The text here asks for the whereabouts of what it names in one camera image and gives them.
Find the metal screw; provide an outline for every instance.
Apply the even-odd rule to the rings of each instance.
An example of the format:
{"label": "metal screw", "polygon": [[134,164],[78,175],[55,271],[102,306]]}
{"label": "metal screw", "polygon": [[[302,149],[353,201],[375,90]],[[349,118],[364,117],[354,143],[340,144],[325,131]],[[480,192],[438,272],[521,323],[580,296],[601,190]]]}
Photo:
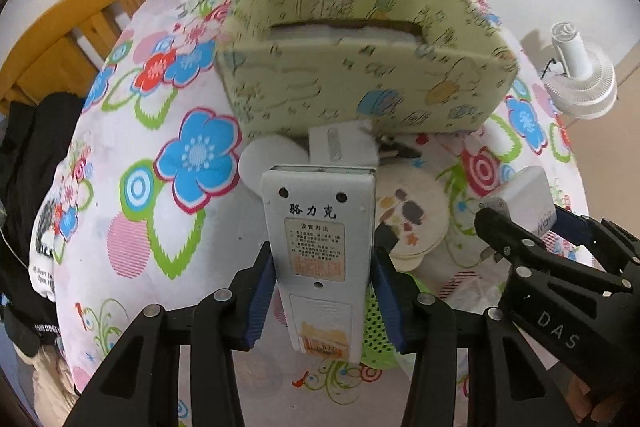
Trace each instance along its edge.
{"label": "metal screw", "polygon": [[160,304],[149,304],[142,310],[142,313],[145,317],[158,317],[160,310]]}
{"label": "metal screw", "polygon": [[516,273],[523,279],[526,279],[527,277],[531,277],[531,270],[526,266],[518,266],[516,268]]}
{"label": "metal screw", "polygon": [[432,295],[430,293],[421,293],[420,295],[418,295],[418,302],[420,302],[420,304],[431,306],[435,301],[435,295]]}
{"label": "metal screw", "polygon": [[504,317],[502,310],[499,308],[489,308],[489,311],[487,311],[486,314],[489,315],[489,318],[494,321],[501,321]]}
{"label": "metal screw", "polygon": [[220,290],[216,290],[213,294],[213,298],[219,302],[228,301],[233,296],[234,295],[229,288],[221,288]]}

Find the tiled floor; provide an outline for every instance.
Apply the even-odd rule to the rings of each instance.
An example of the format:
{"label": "tiled floor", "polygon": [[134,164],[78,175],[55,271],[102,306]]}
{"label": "tiled floor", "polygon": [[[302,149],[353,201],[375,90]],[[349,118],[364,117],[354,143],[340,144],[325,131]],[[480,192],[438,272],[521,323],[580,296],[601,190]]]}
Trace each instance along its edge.
{"label": "tiled floor", "polygon": [[616,68],[618,101],[597,120],[570,122],[590,214],[640,237],[640,43]]}

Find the white fan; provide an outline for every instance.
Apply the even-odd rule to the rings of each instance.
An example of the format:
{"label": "white fan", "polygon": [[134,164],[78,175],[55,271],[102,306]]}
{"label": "white fan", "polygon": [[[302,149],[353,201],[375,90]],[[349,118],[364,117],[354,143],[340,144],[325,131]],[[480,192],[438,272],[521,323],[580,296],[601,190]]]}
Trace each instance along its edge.
{"label": "white fan", "polygon": [[604,51],[582,42],[569,22],[551,28],[551,41],[564,68],[553,70],[543,80],[551,99],[561,112],[583,120],[593,120],[609,112],[618,96],[616,71]]}

